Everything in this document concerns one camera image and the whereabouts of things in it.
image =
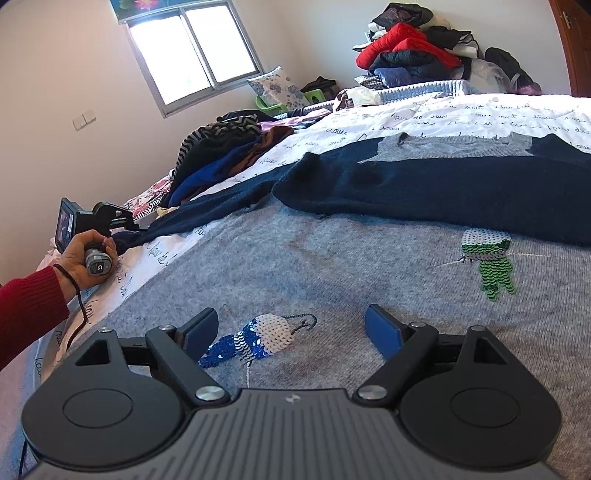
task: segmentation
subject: pillow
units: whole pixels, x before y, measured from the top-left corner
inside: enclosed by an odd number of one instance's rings
[[[267,106],[283,103],[290,111],[311,105],[281,67],[248,80],[248,84]]]

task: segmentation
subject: pile of clothes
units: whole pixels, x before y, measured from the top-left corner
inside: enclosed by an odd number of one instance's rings
[[[454,30],[420,5],[392,2],[368,26],[370,42],[353,47],[358,67],[368,71],[355,79],[364,87],[463,79],[482,93],[542,93],[508,52],[489,48],[482,59],[470,30]]]
[[[170,173],[170,191],[161,199],[160,215],[243,172],[275,145],[330,111],[298,113],[302,112],[290,112],[288,118],[277,120],[258,110],[231,112],[192,132],[183,141]]]

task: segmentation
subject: triangular hole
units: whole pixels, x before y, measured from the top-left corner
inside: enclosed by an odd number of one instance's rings
[[[105,340],[97,340],[90,347],[86,349],[86,352],[76,362],[79,367],[85,367],[87,365],[106,365],[110,363],[109,359],[109,347]]]
[[[476,350],[474,352],[474,362],[477,364],[494,364],[494,365],[506,365],[507,362],[503,359],[501,354],[496,351],[496,348],[491,343],[484,339],[479,338],[476,341]]]

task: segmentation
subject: wall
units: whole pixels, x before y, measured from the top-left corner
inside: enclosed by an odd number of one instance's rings
[[[303,85],[267,1],[235,5],[263,66],[282,64]],[[124,202],[174,166],[189,132],[253,106],[245,86],[163,119],[108,0],[10,0],[0,9],[0,283],[38,265],[62,196],[85,208]],[[72,119],[90,108],[97,121],[76,132]]]
[[[499,47],[513,54],[545,93],[570,94],[558,27],[547,0],[420,0],[458,30],[472,30],[481,48]],[[351,47],[364,43],[367,25],[388,0],[276,0],[288,22],[293,43],[305,57],[307,76],[336,79],[354,86],[363,74]]]

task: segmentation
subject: hand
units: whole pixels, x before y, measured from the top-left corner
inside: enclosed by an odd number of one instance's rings
[[[102,244],[105,247],[106,253],[110,256],[111,261],[113,262],[113,267],[107,275],[101,275],[100,277],[89,275],[85,263],[85,246],[91,243]],[[107,238],[101,235],[96,230],[79,233],[72,238],[63,255],[56,263],[66,269],[74,280],[76,280],[76,283],[78,283],[81,290],[94,287],[103,283],[115,272],[115,268],[117,267],[117,249],[115,241],[112,238]],[[68,278],[66,278],[66,276],[57,268],[54,268],[54,271],[60,281],[61,290],[67,303],[74,297],[74,295],[76,295],[76,289],[70,280],[68,280]]]

